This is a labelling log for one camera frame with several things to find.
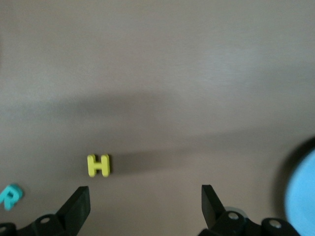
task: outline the blue object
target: blue object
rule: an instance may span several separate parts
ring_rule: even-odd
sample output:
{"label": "blue object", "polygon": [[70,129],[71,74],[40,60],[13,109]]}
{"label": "blue object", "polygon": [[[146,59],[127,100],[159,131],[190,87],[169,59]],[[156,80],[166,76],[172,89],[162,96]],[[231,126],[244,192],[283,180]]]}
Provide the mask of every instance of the blue object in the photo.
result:
{"label": "blue object", "polygon": [[4,202],[4,209],[11,210],[12,207],[22,198],[23,191],[15,184],[8,185],[0,193],[0,204]]}
{"label": "blue object", "polygon": [[315,236],[315,150],[291,176],[284,206],[288,221],[301,236]]}

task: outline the gray surface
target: gray surface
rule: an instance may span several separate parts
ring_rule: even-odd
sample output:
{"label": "gray surface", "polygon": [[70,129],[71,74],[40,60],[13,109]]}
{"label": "gray surface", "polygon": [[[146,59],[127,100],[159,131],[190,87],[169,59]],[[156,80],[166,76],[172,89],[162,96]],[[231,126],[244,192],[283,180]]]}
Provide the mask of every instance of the gray surface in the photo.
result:
{"label": "gray surface", "polygon": [[[315,1],[0,0],[0,189],[25,226],[80,185],[79,235],[193,236],[201,184],[259,223],[314,134]],[[113,155],[109,178],[86,156]]]}

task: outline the blue foam letter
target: blue foam letter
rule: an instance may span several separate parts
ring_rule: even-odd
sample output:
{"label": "blue foam letter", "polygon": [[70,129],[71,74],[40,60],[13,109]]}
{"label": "blue foam letter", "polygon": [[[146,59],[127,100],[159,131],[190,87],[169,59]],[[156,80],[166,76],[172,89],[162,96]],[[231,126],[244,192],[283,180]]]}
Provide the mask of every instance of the blue foam letter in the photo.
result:
{"label": "blue foam letter", "polygon": [[11,210],[23,196],[23,191],[15,184],[8,185],[0,193],[0,204],[4,202],[4,209]]}

